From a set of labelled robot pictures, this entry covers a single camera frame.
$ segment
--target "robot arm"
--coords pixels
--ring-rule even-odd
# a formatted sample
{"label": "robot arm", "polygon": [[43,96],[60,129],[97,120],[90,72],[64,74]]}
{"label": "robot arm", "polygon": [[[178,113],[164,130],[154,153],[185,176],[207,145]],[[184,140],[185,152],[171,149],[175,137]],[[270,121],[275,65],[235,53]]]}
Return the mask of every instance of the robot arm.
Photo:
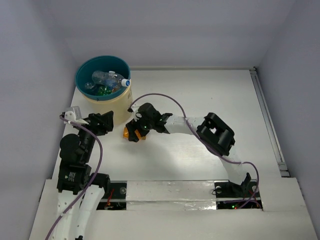
{"label": "robot arm", "polygon": [[[151,103],[144,103],[139,107],[134,105],[130,111],[134,113],[134,118],[125,125],[123,136],[131,142],[146,139],[150,130],[165,134],[193,135],[183,116],[172,113],[161,114]],[[240,195],[246,193],[251,181],[250,174],[245,171],[242,164],[230,163],[233,162],[230,156],[236,142],[234,131],[212,112],[205,117],[188,117],[187,120],[200,139],[218,153],[217,156],[228,174],[232,190]]]}

